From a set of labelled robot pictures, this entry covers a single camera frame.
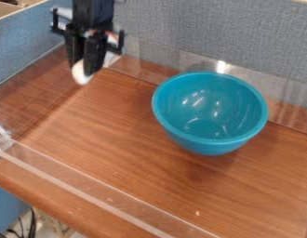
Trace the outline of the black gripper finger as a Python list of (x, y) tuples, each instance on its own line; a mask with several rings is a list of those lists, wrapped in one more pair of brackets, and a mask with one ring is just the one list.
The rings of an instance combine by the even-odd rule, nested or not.
[(82, 60), (84, 51), (84, 38), (72, 31), (64, 33), (66, 49), (71, 66)]
[(104, 63), (107, 54), (107, 37), (91, 37), (84, 42), (83, 68), (91, 76), (98, 72)]

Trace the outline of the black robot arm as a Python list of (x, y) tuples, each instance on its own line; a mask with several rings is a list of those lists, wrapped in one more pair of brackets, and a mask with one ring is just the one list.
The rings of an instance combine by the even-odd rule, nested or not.
[(116, 1), (74, 0), (71, 8), (51, 9), (51, 29), (64, 36), (74, 75), (91, 77), (102, 70), (108, 53), (123, 54), (126, 31), (115, 25)]

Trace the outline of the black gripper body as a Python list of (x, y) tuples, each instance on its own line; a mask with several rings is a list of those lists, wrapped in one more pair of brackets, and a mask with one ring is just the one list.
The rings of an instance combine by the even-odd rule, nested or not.
[(118, 39), (108, 41), (108, 50), (123, 54), (126, 32), (118, 30), (114, 23), (114, 7), (54, 7), (52, 32), (64, 35), (67, 31), (79, 34), (84, 39), (96, 34), (118, 35)]

